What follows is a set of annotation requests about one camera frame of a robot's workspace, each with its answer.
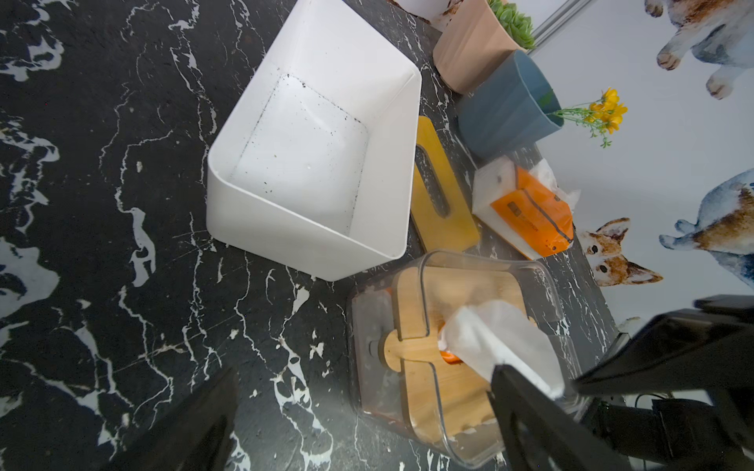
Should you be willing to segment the yellow artificial flower sprig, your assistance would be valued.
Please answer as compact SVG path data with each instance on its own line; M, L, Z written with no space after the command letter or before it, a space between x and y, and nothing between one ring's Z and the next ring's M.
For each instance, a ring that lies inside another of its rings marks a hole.
M559 109L548 116L587 130L591 139L599 139L601 147L607 149L612 145L611 136L620 130L626 113L628 108L620 100L618 90L608 88L597 100Z

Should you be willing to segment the clear plastic tissue box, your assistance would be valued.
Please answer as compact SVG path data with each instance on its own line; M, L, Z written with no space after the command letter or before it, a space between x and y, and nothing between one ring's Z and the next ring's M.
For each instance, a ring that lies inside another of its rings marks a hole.
M433 444L420 441L412 431L404 409L404 375L391 370L380 356L382 341L397 327L389 288L402 270L412 267L505 271L513 274L522 288L523 314L549 336L564 374L565 392L554 402L570 418L583 418L586 400L577 394L571 384L580 375L581 368L573 341L561 327L565 315L554 281L546 268L535 261L501 261L445 250L430 252L390 274L374 278L351 295L348 307L353 377L351 395L359 413L470 469L481 467L505 448L494 412L493 417L482 424Z

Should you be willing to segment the yellow wooden slotted lid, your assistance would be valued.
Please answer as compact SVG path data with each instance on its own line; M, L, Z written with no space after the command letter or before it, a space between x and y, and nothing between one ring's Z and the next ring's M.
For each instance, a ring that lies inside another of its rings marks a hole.
M467 251L480 243L467 199L431 120L420 116L416 150L424 156L424 170L414 166L412 222L425 251Z

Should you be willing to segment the light wooden slotted lid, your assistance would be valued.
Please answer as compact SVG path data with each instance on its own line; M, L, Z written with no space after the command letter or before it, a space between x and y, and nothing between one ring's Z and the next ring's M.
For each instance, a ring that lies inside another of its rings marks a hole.
M460 308L489 300L524 311L516 277L505 271L412 267L396 276L389 294L397 327L382 341L380 356L404 375L404 409L418 439L441 442L491 419L488 381L463 363L446 361L439 331Z

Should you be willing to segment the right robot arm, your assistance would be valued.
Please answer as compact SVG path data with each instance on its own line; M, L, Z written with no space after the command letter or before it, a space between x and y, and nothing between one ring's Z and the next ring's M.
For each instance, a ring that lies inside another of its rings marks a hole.
M753 298L711 296L653 317L575 380L583 396L653 396L606 405L597 435L665 470L753 467Z

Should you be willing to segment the blue-grey plant pot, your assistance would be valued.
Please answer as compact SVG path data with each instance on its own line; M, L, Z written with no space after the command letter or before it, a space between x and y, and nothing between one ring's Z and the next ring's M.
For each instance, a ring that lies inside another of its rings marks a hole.
M522 51L514 51L459 106L461 141L470 153L491 160L559 131L560 102L547 78Z

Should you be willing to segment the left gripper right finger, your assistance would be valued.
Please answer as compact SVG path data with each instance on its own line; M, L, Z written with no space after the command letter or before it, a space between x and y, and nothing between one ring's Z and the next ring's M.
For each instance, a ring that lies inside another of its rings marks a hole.
M495 368L488 398L514 470L631 468L511 365Z

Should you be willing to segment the pink plant pot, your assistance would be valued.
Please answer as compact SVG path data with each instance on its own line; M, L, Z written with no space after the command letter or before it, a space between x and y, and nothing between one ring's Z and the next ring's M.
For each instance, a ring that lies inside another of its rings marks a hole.
M459 4L433 50L435 68L461 95L478 88L514 52L527 52L499 23L487 1Z

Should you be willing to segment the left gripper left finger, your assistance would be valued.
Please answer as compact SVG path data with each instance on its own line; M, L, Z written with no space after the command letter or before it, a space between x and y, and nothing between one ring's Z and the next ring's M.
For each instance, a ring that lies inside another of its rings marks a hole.
M103 468L223 470L233 447L238 390L236 369L222 369Z

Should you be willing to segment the orange tissue pack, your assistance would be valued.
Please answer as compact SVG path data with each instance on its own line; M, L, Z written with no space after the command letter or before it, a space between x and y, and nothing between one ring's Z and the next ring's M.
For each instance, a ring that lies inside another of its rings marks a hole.
M487 382L497 366L509 365L552 400L565 392L564 374L549 336L504 300L459 308L440 329L438 347Z
M474 174L472 214L523 256L537 260L573 246L579 198L579 190L560 188L547 160L527 170L500 157Z

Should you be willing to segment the white rectangular tissue box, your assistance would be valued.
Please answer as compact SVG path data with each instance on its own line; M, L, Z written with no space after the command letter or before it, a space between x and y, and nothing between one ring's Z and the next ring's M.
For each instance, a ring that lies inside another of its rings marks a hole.
M329 282L401 258L421 85L345 2L298 2L208 152L210 235Z

